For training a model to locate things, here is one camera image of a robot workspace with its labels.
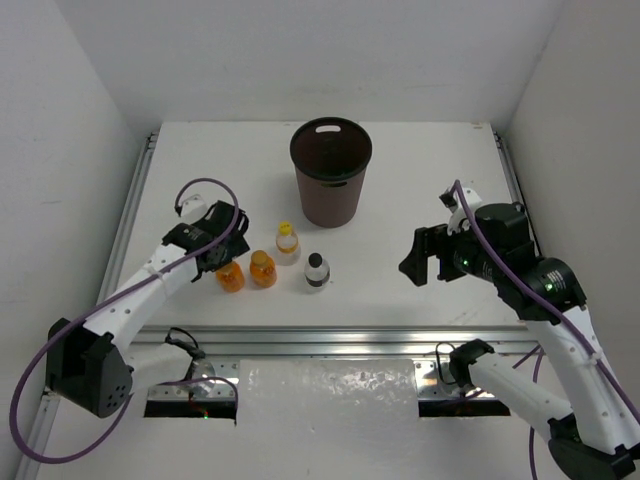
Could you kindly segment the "white foam cover sheet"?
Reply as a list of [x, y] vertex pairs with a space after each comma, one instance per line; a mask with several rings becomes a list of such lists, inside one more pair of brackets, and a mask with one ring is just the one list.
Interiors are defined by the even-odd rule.
[[418, 419], [409, 360], [246, 360], [238, 427], [260, 436], [385, 436]]

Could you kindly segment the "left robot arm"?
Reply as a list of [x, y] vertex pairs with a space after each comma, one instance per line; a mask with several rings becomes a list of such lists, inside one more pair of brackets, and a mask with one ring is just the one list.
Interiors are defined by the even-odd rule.
[[71, 330], [47, 354], [46, 385], [99, 418], [116, 412], [138, 390], [190, 378], [203, 352], [167, 340], [147, 353], [130, 346], [182, 287], [230, 264], [249, 250], [243, 210], [218, 201], [198, 221], [179, 223], [146, 263], [108, 299], [108, 305]]

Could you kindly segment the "clear bottle black cap left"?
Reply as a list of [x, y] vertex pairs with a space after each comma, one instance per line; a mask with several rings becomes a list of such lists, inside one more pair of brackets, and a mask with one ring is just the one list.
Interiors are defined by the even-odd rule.
[[330, 281], [331, 270], [328, 261], [318, 252], [311, 253], [304, 266], [304, 279], [309, 292], [322, 291]]

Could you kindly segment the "aluminium table frame rail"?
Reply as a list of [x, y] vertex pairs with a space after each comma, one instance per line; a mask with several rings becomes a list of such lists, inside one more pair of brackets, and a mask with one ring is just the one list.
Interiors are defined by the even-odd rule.
[[[513, 180], [487, 123], [368, 122], [374, 155], [358, 212], [325, 230], [301, 212], [289, 142], [293, 122], [167, 122], [134, 183], [135, 211], [124, 224], [111, 279], [128, 278], [176, 221], [183, 185], [219, 198], [222, 181], [250, 219], [248, 240], [272, 250], [281, 220], [299, 231], [304, 252], [331, 265], [319, 293], [300, 265], [278, 271], [269, 290], [223, 293], [205, 277], [168, 301], [138, 339], [150, 347], [172, 325], [192, 332], [239, 384], [246, 360], [409, 360], [416, 390], [434, 349], [481, 337], [511, 358], [529, 349], [525, 331], [493, 289], [471, 279], [415, 288], [397, 266], [413, 231], [447, 214], [439, 194], [460, 178], [483, 197], [506, 201]], [[527, 426], [513, 416], [423, 418], [385, 436], [349, 439], [260, 436], [237, 419], [148, 418], [147, 393], [132, 400], [113, 435], [65, 465], [25, 461], [28, 479], [526, 479]]]

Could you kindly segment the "clear bottle yellow cap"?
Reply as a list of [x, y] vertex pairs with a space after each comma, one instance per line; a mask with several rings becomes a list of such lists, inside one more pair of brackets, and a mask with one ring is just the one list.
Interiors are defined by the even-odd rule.
[[298, 261], [301, 253], [299, 237], [290, 222], [279, 224], [275, 245], [281, 265], [289, 266]]

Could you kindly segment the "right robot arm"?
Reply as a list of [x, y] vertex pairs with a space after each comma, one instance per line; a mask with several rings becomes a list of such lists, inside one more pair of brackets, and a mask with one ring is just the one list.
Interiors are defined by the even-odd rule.
[[450, 352], [444, 382], [459, 393], [477, 388], [495, 396], [542, 439], [566, 477], [629, 476], [639, 459], [638, 413], [619, 391], [574, 272], [536, 253], [521, 205], [474, 202], [464, 208], [449, 194], [441, 200], [449, 222], [415, 231], [400, 272], [423, 286], [434, 257], [441, 281], [472, 276], [491, 283], [535, 337], [566, 396], [520, 376], [481, 339]]

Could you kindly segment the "dark brown plastic bin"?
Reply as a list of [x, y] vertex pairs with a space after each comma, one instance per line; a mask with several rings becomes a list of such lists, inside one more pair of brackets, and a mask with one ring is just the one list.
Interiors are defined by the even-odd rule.
[[340, 117], [314, 119], [296, 130], [289, 153], [306, 218], [322, 228], [351, 221], [373, 154], [364, 128]]

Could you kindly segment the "orange bottle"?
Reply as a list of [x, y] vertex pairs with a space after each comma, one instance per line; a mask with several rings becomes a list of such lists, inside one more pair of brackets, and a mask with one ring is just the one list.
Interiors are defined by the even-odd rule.
[[215, 275], [219, 285], [227, 293], [236, 293], [244, 288], [244, 274], [239, 264], [235, 261], [219, 268]]
[[252, 253], [249, 271], [253, 282], [260, 288], [270, 288], [277, 281], [275, 262], [263, 250]]

